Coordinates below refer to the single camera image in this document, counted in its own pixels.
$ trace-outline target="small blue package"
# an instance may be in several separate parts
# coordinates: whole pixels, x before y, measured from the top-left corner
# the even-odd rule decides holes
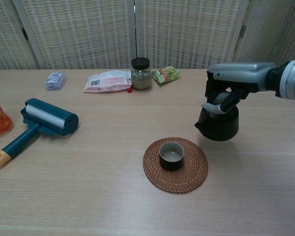
[[[45,86],[47,90],[60,90],[66,81],[67,77],[64,73],[52,72],[45,81]]]

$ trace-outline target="woven screen panel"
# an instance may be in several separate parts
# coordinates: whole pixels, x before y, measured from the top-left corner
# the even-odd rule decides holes
[[[0,0],[0,69],[33,69],[3,1]]]
[[[242,0],[140,0],[142,56],[154,68],[225,62]]]
[[[255,0],[238,61],[268,61],[282,33],[292,0]]]
[[[295,59],[295,14],[293,14],[290,23],[283,32],[277,50],[278,54],[275,59],[277,64]]]
[[[22,0],[22,5],[47,68],[130,66],[129,0]]]

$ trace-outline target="lint roller handle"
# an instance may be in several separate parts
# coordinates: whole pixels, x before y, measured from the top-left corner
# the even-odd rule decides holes
[[[40,124],[35,124],[0,151],[0,168],[26,146],[26,144],[35,136],[39,127]]]

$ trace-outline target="lint roller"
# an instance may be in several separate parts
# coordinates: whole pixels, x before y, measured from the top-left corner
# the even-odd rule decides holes
[[[73,133],[79,124],[76,114],[36,98],[25,102],[21,114],[23,123],[28,124],[28,129],[0,151],[0,168],[16,157],[37,132],[65,136]]]

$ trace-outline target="green snack packet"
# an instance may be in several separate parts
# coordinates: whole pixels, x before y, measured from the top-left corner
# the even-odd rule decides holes
[[[180,71],[178,72],[172,66],[168,66],[159,70],[154,70],[152,72],[152,77],[157,83],[162,84],[165,82],[176,80],[179,73]]]

